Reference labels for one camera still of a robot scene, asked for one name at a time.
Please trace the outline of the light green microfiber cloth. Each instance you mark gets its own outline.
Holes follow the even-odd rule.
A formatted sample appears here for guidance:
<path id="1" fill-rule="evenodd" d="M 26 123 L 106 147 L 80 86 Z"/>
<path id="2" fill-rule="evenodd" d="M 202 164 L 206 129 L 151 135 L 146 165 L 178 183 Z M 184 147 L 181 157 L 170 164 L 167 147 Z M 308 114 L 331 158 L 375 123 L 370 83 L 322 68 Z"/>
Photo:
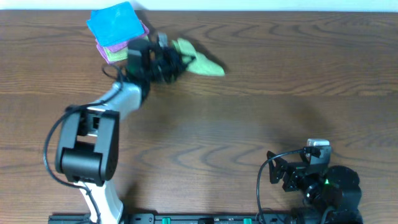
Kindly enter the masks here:
<path id="1" fill-rule="evenodd" d="M 194 46 L 186 39 L 172 40 L 173 48 L 180 54 L 194 55 L 197 59 L 190 65 L 189 71 L 197 75 L 223 77 L 225 72 L 222 66 L 208 59 L 204 54 L 196 51 Z"/>

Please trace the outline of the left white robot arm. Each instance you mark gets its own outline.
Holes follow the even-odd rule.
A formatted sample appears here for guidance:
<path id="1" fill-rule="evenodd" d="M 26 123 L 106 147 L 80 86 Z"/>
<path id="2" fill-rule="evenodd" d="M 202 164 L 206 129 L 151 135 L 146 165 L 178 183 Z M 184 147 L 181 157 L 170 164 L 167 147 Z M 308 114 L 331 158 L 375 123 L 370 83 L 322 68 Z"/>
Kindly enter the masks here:
<path id="1" fill-rule="evenodd" d="M 70 105 L 48 133 L 60 127 L 55 169 L 58 183 L 79 189 L 90 214 L 77 223 L 121 223 L 124 205 L 112 180 L 118 165 L 119 125 L 146 100 L 152 82 L 173 83 L 196 60 L 194 53 L 171 47 L 164 33 L 156 42 L 139 39 L 127 45 L 127 64 L 113 65 L 111 89 L 85 105 Z"/>

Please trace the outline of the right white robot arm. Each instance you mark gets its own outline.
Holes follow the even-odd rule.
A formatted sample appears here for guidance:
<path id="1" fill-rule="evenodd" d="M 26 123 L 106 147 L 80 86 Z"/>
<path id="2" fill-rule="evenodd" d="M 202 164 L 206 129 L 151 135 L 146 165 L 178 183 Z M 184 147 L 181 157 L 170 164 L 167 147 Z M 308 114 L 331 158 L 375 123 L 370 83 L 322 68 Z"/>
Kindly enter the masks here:
<path id="1" fill-rule="evenodd" d="M 305 146 L 299 150 L 267 153 L 261 166 L 269 166 L 270 183 L 283 181 L 285 192 L 303 193 L 304 208 L 294 208 L 282 223 L 362 223 L 358 210 L 362 191 L 357 172 L 329 166 L 331 146 Z"/>

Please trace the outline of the folded green cloth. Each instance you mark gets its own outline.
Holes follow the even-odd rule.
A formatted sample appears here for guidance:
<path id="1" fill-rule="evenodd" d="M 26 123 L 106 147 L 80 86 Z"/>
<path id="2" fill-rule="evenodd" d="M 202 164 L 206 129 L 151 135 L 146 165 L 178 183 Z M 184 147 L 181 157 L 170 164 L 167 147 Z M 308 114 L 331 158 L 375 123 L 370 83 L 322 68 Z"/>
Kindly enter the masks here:
<path id="1" fill-rule="evenodd" d="M 97 44 L 97 49 L 107 63 L 114 63 L 127 59 L 128 42 L 127 40 L 109 47 L 102 47 L 100 44 Z"/>

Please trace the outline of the folded pink cloth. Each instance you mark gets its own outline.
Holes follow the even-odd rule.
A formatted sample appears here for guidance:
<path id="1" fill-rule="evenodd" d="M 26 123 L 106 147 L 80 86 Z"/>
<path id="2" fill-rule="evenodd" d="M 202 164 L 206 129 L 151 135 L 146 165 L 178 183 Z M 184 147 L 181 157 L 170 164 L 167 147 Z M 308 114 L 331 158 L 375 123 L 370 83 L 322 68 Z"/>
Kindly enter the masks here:
<path id="1" fill-rule="evenodd" d="M 137 39 L 149 40 L 149 38 L 147 37 L 150 32 L 149 29 L 145 26 L 145 24 L 142 21 L 141 25 L 142 28 L 144 29 L 143 34 L 133 37 L 132 39 L 129 39 L 127 41 L 120 42 L 118 44 L 110 45 L 108 47 L 103 47 L 96 40 L 96 48 L 101 54 L 101 56 L 105 59 L 106 63 L 111 64 L 127 59 L 127 45 L 130 40 L 137 40 Z"/>

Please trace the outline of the folded blue cloth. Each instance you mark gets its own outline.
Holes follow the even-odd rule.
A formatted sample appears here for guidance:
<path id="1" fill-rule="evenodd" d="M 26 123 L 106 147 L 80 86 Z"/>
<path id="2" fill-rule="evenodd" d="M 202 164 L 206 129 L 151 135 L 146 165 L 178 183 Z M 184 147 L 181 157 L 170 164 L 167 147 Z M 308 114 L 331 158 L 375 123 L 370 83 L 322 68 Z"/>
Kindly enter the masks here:
<path id="1" fill-rule="evenodd" d="M 129 2 L 92 11 L 86 24 L 102 47 L 116 45 L 144 33 L 144 28 Z"/>

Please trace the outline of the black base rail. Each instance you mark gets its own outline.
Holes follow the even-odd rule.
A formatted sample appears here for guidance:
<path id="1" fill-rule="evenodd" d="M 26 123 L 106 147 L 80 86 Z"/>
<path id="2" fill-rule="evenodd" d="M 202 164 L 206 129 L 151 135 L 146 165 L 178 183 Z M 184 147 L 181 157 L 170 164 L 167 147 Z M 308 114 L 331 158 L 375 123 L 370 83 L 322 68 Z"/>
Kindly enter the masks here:
<path id="1" fill-rule="evenodd" d="M 48 224 L 89 223 L 89 215 L 51 215 Z M 155 215 L 137 213 L 122 216 L 120 224 L 260 224 L 259 215 Z"/>

